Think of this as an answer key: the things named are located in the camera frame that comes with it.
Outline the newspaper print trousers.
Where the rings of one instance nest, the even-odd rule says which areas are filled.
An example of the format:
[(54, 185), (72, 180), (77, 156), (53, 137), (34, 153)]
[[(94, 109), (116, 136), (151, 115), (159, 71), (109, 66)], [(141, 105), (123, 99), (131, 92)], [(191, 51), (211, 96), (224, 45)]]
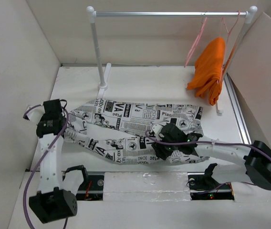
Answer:
[[(144, 104), (100, 98), (70, 112), (64, 139), (116, 164), (199, 163), (209, 157), (197, 156), (195, 153), (188, 156), (180, 150), (174, 150), (166, 159), (159, 158), (152, 147), (153, 141), (146, 138), (145, 132), (152, 130), (154, 125), (173, 123), (185, 134), (203, 134), (202, 114), (203, 107), (191, 104)], [(97, 126), (99, 131), (108, 128), (124, 132), (131, 137), (111, 136), (97, 140), (88, 135), (88, 125)]]

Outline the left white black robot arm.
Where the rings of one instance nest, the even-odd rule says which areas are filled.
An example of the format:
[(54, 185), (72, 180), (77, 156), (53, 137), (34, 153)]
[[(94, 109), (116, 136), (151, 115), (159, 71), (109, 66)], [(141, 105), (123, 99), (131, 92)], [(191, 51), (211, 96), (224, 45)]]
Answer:
[(77, 191), (89, 185), (89, 177), (83, 165), (62, 171), (64, 133), (69, 122), (62, 100), (45, 101), (41, 106), (44, 113), (36, 129), (41, 158), (35, 166), (40, 170), (40, 182), (36, 195), (25, 198), (23, 205), (29, 206), (40, 222), (46, 224), (77, 214)]

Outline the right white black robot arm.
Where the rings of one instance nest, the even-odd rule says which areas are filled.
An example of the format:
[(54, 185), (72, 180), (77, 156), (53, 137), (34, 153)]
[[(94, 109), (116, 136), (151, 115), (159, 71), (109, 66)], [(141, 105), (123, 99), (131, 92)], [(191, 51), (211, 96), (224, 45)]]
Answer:
[(145, 135), (153, 141), (156, 156), (166, 160), (174, 151), (198, 157), (213, 157), (227, 165), (210, 164), (189, 187), (207, 193), (226, 183), (240, 182), (271, 190), (271, 149), (262, 141), (254, 144), (226, 143), (199, 133), (184, 133), (173, 123), (154, 125)]

